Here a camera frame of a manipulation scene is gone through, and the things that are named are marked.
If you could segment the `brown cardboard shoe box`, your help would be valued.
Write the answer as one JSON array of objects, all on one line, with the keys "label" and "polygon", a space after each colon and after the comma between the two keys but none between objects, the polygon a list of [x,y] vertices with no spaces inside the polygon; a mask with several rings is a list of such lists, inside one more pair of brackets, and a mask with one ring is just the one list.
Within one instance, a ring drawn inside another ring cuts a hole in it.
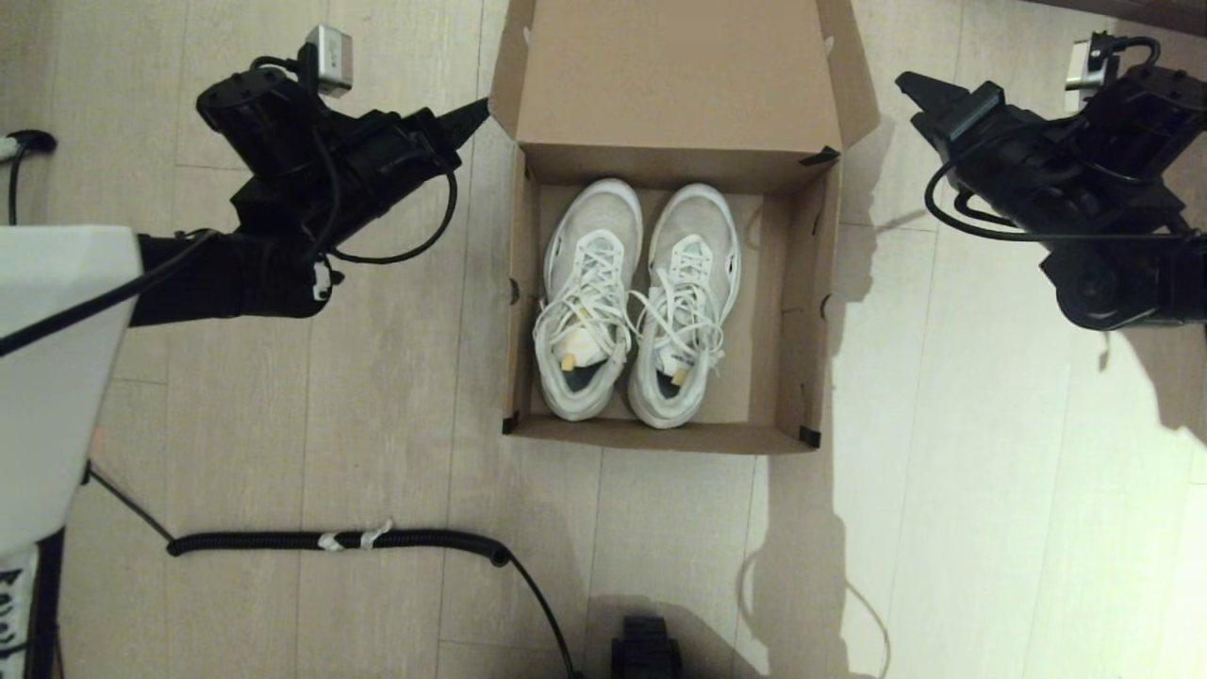
[{"label": "brown cardboard shoe box", "polygon": [[[820,447],[841,164],[881,121],[851,0],[511,0],[488,103],[518,145],[502,433],[616,450]],[[648,221],[694,182],[736,207],[745,271],[727,356],[681,428],[640,422],[625,384],[587,422],[540,397],[544,250],[570,199],[605,177],[634,186]]]}]

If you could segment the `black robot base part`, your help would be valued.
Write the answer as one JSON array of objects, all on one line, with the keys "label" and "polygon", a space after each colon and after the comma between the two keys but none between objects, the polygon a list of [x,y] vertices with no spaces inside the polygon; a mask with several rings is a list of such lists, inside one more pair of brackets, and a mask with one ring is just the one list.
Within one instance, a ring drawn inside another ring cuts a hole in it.
[{"label": "black robot base part", "polygon": [[680,645],[660,616],[625,616],[612,640],[611,679],[683,679]]}]

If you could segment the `white mesh lace-up sneaker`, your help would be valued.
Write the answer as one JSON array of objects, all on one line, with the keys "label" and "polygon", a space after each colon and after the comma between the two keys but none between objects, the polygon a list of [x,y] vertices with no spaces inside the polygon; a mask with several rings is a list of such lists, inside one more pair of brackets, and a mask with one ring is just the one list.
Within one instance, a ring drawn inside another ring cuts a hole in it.
[{"label": "white mesh lace-up sneaker", "polygon": [[724,357],[741,265],[724,194],[706,185],[677,191],[648,240],[647,289],[632,295],[639,349],[628,397],[651,428],[680,428],[702,408],[710,374]]},{"label": "white mesh lace-up sneaker", "polygon": [[546,248],[532,330],[546,405],[568,422],[604,412],[634,343],[629,320],[645,226],[637,193],[618,178],[570,201]]}]

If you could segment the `dark wooden furniture edge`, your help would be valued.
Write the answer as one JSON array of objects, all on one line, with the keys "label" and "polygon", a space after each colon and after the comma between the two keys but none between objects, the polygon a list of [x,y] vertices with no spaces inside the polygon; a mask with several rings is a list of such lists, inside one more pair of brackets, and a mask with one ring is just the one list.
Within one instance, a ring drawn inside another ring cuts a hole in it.
[{"label": "dark wooden furniture edge", "polygon": [[1207,39],[1207,0],[1026,0]]}]

